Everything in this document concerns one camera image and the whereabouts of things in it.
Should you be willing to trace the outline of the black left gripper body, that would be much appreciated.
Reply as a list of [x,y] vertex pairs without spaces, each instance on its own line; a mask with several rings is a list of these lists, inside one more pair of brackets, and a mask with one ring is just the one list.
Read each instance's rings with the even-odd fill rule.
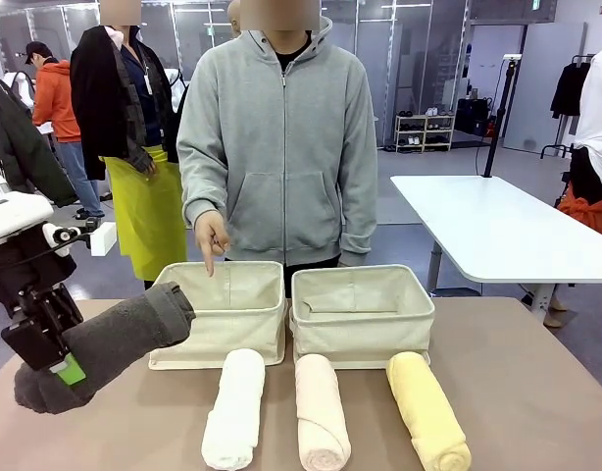
[[1,304],[16,305],[20,291],[50,289],[75,271],[70,255],[52,251],[44,227],[34,226],[0,244]]

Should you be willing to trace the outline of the person's right hand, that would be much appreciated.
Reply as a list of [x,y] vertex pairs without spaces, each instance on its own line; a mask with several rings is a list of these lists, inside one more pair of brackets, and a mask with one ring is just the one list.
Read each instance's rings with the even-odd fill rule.
[[222,214],[216,210],[202,213],[194,224],[195,240],[204,259],[209,277],[214,276],[215,258],[230,248],[230,238]]

